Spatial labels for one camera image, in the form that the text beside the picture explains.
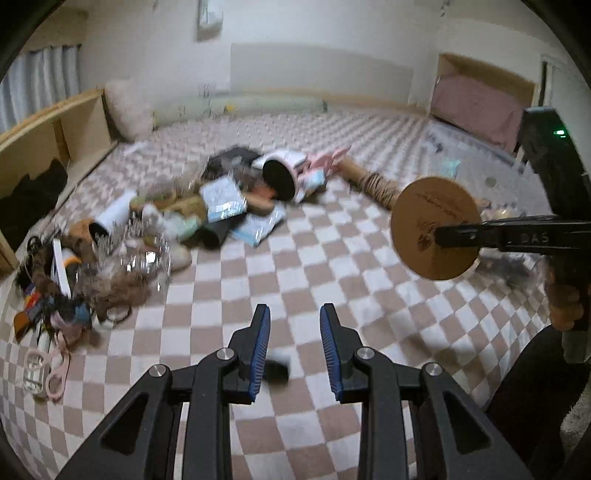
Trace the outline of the person right hand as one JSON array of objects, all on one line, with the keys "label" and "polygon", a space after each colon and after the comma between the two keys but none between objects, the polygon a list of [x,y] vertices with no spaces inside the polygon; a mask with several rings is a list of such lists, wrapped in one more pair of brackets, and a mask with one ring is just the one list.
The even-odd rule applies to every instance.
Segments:
[{"label": "person right hand", "polygon": [[554,329],[570,331],[590,312],[585,311],[580,299],[580,291],[575,286],[557,279],[554,263],[548,261],[545,267],[545,294],[549,303],[549,319]]}]

